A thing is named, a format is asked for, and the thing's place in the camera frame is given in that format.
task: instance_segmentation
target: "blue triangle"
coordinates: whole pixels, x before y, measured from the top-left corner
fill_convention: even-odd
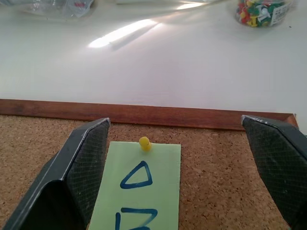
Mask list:
[[[139,182],[139,183],[132,183],[132,184],[126,184],[126,182],[134,175],[141,167],[145,167],[148,180]],[[153,184],[152,175],[150,173],[148,164],[145,161],[141,161],[128,175],[121,181],[120,187],[122,189],[131,189],[131,188],[140,188],[145,187]]]
[[[153,208],[129,208],[129,207],[122,207],[121,208],[122,213],[140,213],[140,214],[151,214],[151,216],[139,227],[133,228],[130,230],[150,230],[149,227],[146,225],[149,224],[157,215],[158,211]],[[115,230],[120,229],[120,213],[116,213],[115,215]]]

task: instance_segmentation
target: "plastic container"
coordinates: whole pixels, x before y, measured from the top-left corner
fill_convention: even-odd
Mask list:
[[[283,21],[292,0],[238,0],[236,18],[251,27],[266,27]]]
[[[0,5],[13,6],[21,11],[47,17],[82,17],[94,0],[0,0]]]

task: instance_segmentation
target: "light green paper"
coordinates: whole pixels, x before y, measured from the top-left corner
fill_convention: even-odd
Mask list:
[[[89,230],[115,230],[115,214],[121,215],[120,230],[142,225],[151,214],[122,213],[122,207],[154,208],[158,215],[146,225],[151,230],[177,230],[181,145],[152,144],[149,152],[137,142],[111,142]],[[145,161],[153,184],[122,189],[121,181]],[[147,181],[144,167],[127,184]]]

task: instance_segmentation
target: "jar of push pins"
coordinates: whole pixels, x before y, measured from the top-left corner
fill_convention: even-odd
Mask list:
[[[285,18],[292,0],[239,0],[236,17],[242,24],[265,27]]]

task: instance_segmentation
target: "yellow push pin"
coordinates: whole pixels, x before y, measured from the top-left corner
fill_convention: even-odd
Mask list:
[[[242,19],[246,17],[246,14],[245,14],[244,11],[240,14],[240,17],[241,17]]]
[[[253,4],[254,4],[253,1],[247,1],[247,2],[246,2],[246,5],[247,5],[248,7],[251,7]]]
[[[147,137],[141,137],[139,144],[143,151],[149,151],[152,148],[152,144]]]
[[[258,18],[258,16],[251,16],[250,18],[251,18],[251,21],[248,21],[246,24],[251,27],[256,27],[257,26],[256,19]]]

